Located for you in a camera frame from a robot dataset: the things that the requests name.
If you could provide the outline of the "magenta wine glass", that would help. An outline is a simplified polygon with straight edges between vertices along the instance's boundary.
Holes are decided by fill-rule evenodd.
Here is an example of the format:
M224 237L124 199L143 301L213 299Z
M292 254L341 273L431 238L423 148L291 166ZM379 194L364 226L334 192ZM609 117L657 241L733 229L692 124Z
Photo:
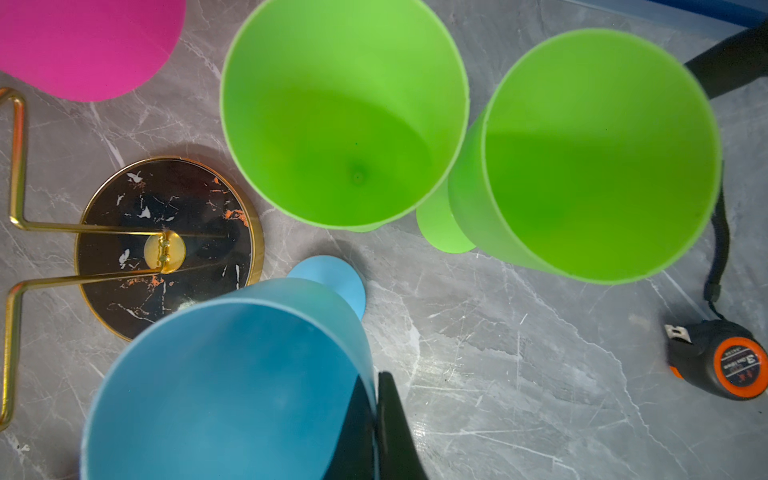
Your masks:
M113 99L166 64L185 14L176 0L3 1L1 71L64 100Z

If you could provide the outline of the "green wine glass front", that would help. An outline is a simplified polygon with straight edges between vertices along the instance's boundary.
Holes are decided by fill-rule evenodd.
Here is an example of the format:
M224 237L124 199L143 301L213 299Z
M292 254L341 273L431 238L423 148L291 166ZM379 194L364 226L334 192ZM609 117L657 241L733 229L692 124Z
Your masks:
M470 111L463 60L422 1L265 1L226 55L225 139L286 215L371 231L446 179Z

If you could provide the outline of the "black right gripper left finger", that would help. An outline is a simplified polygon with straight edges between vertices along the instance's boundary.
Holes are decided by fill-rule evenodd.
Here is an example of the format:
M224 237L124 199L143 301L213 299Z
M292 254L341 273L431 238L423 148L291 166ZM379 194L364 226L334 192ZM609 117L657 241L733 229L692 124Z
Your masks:
M374 478L374 423L367 391L358 377L324 480Z

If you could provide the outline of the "green wine glass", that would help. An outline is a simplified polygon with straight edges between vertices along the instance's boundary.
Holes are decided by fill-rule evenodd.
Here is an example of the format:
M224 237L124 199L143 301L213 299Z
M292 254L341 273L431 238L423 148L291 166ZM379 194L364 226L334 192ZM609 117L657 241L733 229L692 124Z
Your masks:
M417 221L446 253L632 283L695 244L721 177L719 128L694 74L638 36L579 29L510 68Z
M463 60L422 1L265 1L226 55L225 139L286 215L371 231L446 179L470 111Z

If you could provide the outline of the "blue wine glass front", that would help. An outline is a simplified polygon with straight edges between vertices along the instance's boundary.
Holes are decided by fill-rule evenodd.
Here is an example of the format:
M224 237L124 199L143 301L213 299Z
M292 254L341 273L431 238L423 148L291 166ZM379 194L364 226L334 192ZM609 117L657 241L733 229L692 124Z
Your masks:
M356 379L374 415L358 272L327 255L195 304L122 352L85 425L84 479L323 479Z

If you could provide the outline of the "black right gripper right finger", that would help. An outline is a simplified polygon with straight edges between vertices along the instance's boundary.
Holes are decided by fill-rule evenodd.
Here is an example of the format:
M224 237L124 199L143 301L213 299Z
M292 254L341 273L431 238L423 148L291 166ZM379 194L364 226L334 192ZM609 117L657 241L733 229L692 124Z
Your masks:
M380 478L427 480L390 372L378 375L377 443Z

